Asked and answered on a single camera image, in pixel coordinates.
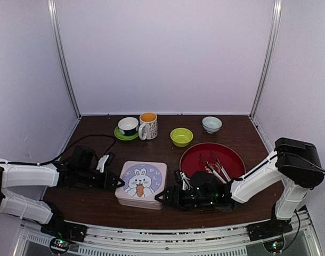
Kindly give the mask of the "silver divided tin box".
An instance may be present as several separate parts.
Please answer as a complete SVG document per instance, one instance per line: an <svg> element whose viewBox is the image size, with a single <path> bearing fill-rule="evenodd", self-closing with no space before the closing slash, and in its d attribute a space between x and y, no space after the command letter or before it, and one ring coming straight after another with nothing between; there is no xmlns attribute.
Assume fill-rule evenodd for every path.
<svg viewBox="0 0 325 256"><path fill-rule="evenodd" d="M149 195L147 197L133 197L126 193L122 195L116 195L118 203L124 206L138 207L151 210L161 210L163 208L163 203L155 200L155 195Z"/></svg>

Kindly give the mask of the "bunny print tin lid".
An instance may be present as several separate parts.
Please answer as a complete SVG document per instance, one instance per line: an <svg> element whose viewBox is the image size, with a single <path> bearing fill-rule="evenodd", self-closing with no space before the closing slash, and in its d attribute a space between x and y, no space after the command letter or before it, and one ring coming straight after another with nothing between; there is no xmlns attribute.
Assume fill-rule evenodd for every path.
<svg viewBox="0 0 325 256"><path fill-rule="evenodd" d="M124 185L115 191L118 200L154 202L167 182L167 164L162 162L126 161L120 178Z"/></svg>

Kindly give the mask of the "white metal tongs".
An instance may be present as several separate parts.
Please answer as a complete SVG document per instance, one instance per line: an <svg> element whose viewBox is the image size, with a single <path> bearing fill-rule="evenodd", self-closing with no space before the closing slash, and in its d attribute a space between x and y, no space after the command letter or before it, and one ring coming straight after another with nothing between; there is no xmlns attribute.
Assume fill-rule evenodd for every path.
<svg viewBox="0 0 325 256"><path fill-rule="evenodd" d="M205 170L209 173L212 173L223 184L230 182L231 178L227 174L225 168L223 167L213 150L210 151L210 156L212 160L215 161L213 164L209 163L209 161L206 160L203 154L199 155L199 159L205 166Z"/></svg>

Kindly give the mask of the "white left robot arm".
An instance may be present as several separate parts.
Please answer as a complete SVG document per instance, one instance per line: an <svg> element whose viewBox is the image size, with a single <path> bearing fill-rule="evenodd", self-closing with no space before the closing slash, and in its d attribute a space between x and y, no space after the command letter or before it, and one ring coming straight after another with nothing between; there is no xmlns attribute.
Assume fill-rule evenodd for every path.
<svg viewBox="0 0 325 256"><path fill-rule="evenodd" d="M92 148L77 146L63 161L47 163L20 163L0 159L0 213L30 219L48 226L57 237L69 231L64 216L52 203L34 200L13 191L18 187L73 187L86 185L92 188L116 190L124 181L107 166L114 158L106 153L91 167L96 159Z"/></svg>

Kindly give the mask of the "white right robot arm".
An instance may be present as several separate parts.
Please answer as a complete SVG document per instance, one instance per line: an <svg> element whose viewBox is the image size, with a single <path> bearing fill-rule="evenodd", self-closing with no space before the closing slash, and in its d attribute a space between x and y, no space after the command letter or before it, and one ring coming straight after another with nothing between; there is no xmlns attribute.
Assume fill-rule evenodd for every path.
<svg viewBox="0 0 325 256"><path fill-rule="evenodd" d="M272 219L265 224L265 231L274 236L283 230L307 192L318 186L324 176L314 144L279 138L274 151L246 174L223 182L206 171L187 175L178 170L175 171L178 185L158 193L155 200L182 210L232 212L259 192L283 181L286 187L273 207Z"/></svg>

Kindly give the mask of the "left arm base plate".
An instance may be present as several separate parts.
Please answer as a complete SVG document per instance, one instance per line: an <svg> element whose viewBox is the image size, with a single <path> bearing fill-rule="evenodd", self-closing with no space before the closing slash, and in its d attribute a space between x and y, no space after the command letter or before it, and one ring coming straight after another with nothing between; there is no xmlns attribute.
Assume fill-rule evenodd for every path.
<svg viewBox="0 0 325 256"><path fill-rule="evenodd" d="M69 242L83 242L87 233L87 227L63 220L50 221L48 224L39 224L42 233L60 238Z"/></svg>

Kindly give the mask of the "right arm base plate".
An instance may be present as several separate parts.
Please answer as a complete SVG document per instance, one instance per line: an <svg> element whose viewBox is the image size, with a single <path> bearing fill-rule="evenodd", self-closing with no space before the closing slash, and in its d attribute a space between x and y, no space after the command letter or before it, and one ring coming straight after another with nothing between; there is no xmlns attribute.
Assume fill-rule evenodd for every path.
<svg viewBox="0 0 325 256"><path fill-rule="evenodd" d="M290 221L272 219L259 223L249 224L246 228L251 242L279 236L293 230Z"/></svg>

